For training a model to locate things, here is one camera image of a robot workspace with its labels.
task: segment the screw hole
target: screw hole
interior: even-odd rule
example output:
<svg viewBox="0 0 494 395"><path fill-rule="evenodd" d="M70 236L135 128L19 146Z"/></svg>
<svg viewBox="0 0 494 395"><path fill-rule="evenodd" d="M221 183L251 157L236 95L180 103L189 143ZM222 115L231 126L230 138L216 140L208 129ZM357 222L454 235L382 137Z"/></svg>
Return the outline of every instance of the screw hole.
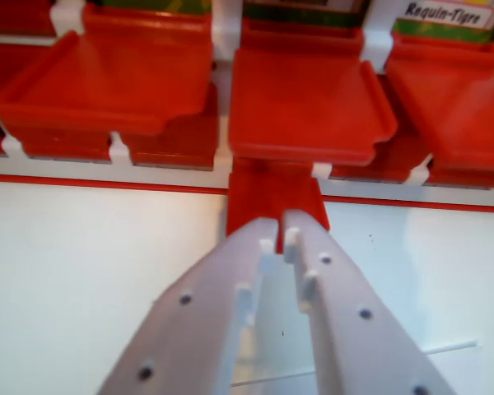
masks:
<svg viewBox="0 0 494 395"><path fill-rule="evenodd" d="M185 294L183 296L181 296L179 298L179 302L185 306L186 304L189 304L190 302L192 302L192 296L191 295L188 295L188 294Z"/></svg>
<svg viewBox="0 0 494 395"><path fill-rule="evenodd" d="M331 263L331 257L326 253L320 254L319 258L324 265L329 265Z"/></svg>
<svg viewBox="0 0 494 395"><path fill-rule="evenodd" d="M148 380L152 375L154 374L154 371L150 366L143 366L140 370L137 376L141 381L146 381Z"/></svg>
<svg viewBox="0 0 494 395"><path fill-rule="evenodd" d="M417 385L413 389L413 395L430 395L430 391L422 385Z"/></svg>
<svg viewBox="0 0 494 395"><path fill-rule="evenodd" d="M359 311L359 315L361 316L362 319L372 319L373 318L373 314L371 313L371 311L369 309L362 309L361 311Z"/></svg>

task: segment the white wall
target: white wall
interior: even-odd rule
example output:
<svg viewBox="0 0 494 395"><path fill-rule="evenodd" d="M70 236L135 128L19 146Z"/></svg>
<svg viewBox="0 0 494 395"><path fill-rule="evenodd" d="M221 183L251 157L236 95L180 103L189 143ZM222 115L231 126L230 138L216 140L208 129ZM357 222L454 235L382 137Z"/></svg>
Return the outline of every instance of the white wall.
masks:
<svg viewBox="0 0 494 395"><path fill-rule="evenodd" d="M151 302L215 245L222 196L0 184L0 395L88 395ZM494 214L327 204L332 235L425 350L479 342L494 395ZM237 383L313 370L283 263Z"/></svg>

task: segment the red stripe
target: red stripe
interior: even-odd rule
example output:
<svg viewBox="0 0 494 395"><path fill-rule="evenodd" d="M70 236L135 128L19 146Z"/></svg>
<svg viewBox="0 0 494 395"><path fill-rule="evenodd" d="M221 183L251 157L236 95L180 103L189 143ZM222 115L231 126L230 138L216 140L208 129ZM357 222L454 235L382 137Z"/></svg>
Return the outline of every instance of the red stripe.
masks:
<svg viewBox="0 0 494 395"><path fill-rule="evenodd" d="M227 195L225 188L189 187L183 185L122 183L117 181L98 181L90 179L56 179L50 177L30 177L26 175L0 174L0 183L62 185L68 187L139 189L144 191L207 193ZM473 204L412 202L406 200L375 199L371 197L323 196L326 202L377 204L381 206L419 207L441 210L494 212L494 206L476 206Z"/></svg>

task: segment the white plastic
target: white plastic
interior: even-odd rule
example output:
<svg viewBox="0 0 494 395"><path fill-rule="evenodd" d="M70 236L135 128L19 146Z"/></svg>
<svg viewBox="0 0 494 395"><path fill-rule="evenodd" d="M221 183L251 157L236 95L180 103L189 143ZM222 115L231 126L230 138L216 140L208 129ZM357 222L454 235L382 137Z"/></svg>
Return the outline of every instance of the white plastic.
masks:
<svg viewBox="0 0 494 395"><path fill-rule="evenodd" d="M284 257L310 318L319 395L454 393L317 221L288 211L284 226Z"/></svg>
<svg viewBox="0 0 494 395"><path fill-rule="evenodd" d="M373 0L370 3L362 26L365 43L361 60L370 61L375 72L384 73L386 60L394 47L391 30L403 4L404 0Z"/></svg>
<svg viewBox="0 0 494 395"><path fill-rule="evenodd" d="M82 8L86 0L58 0L49 11L49 18L58 37L75 30L79 35L84 33Z"/></svg>

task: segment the label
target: label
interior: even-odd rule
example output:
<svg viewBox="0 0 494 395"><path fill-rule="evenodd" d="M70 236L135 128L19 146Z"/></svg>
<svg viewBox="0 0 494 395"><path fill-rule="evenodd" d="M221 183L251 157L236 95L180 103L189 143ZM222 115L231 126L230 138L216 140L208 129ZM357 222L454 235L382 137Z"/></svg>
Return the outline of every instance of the label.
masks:
<svg viewBox="0 0 494 395"><path fill-rule="evenodd" d="M493 36L494 0L412 0L394 30L406 35L486 42Z"/></svg>
<svg viewBox="0 0 494 395"><path fill-rule="evenodd" d="M370 0L245 0L244 17L315 26L357 27Z"/></svg>
<svg viewBox="0 0 494 395"><path fill-rule="evenodd" d="M493 12L491 7L425 0L410 2L401 18L486 29Z"/></svg>

